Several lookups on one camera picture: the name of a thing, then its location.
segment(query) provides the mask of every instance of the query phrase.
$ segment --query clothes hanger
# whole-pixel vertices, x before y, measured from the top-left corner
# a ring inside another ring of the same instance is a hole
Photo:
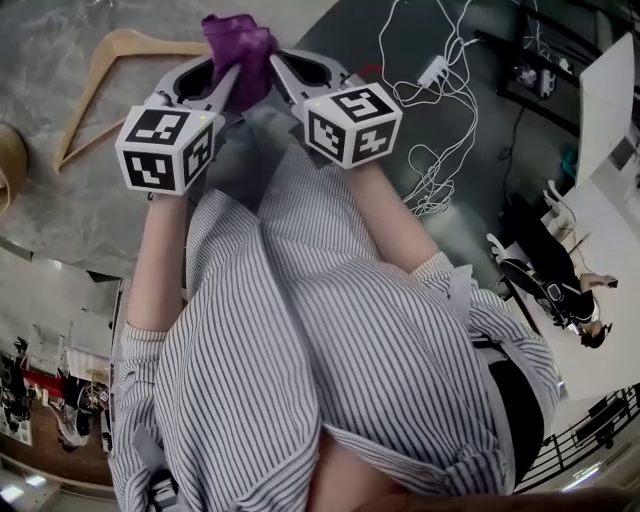
[[[87,85],[53,158],[55,171],[59,173],[65,163],[124,123],[124,119],[121,119],[97,137],[67,154],[71,141],[91,100],[107,72],[118,58],[132,55],[206,55],[210,51],[209,45],[206,43],[163,41],[129,29],[118,29],[107,34],[93,52]]]

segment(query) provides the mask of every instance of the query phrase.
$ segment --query person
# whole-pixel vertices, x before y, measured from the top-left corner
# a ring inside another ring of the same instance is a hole
[[[562,308],[579,322],[582,328],[582,345],[600,347],[611,326],[604,326],[602,320],[596,318],[596,304],[591,290],[597,286],[617,286],[617,279],[610,275],[592,273],[576,276],[567,250],[547,230],[522,196],[514,194],[510,197],[503,221],[540,279],[545,283],[555,282],[561,286]]]
[[[109,459],[123,510],[158,505],[159,468],[192,510],[513,491],[559,398],[551,353],[376,164],[318,168],[294,144],[255,211],[206,192],[183,310],[187,209],[151,201],[129,297]]]
[[[72,453],[89,441],[93,426],[93,411],[89,389],[91,383],[77,377],[66,376],[64,379],[64,404],[58,408],[51,403],[49,410],[58,422],[58,442],[62,448]]]
[[[27,389],[20,370],[22,361],[26,355],[26,341],[18,338],[14,342],[17,357],[2,357],[2,389],[0,397],[4,409],[5,420],[11,432],[16,433],[20,423],[31,418],[31,403],[35,392]]]
[[[58,422],[58,433],[61,436],[58,441],[64,451],[72,453],[87,444],[91,435],[90,414],[69,405],[63,405],[62,410],[51,403],[47,406]]]

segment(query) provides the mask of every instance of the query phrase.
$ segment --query white cube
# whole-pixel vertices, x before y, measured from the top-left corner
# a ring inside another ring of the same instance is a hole
[[[391,153],[401,120],[380,84],[354,87],[305,101],[305,142],[349,169]]]
[[[127,187],[184,194],[211,162],[222,126],[224,118],[213,112],[133,107],[116,141]]]

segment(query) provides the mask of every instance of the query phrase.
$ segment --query purple cloth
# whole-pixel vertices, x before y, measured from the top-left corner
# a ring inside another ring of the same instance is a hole
[[[273,82],[269,56],[277,41],[268,28],[258,27],[248,14],[202,20],[204,36],[213,56],[214,84],[236,63],[242,65],[227,103],[227,110],[240,113],[262,100]]]

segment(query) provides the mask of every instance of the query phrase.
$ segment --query red object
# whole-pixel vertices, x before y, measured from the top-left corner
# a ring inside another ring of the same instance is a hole
[[[354,74],[360,75],[362,78],[364,78],[364,76],[368,75],[369,73],[382,74],[382,64],[367,64],[365,67],[356,71]]]
[[[60,376],[54,377],[46,373],[28,370],[25,368],[25,363],[28,366],[27,357],[22,360],[20,371],[22,378],[27,381],[30,387],[39,386],[42,389],[46,389],[50,397],[64,398],[64,380]]]

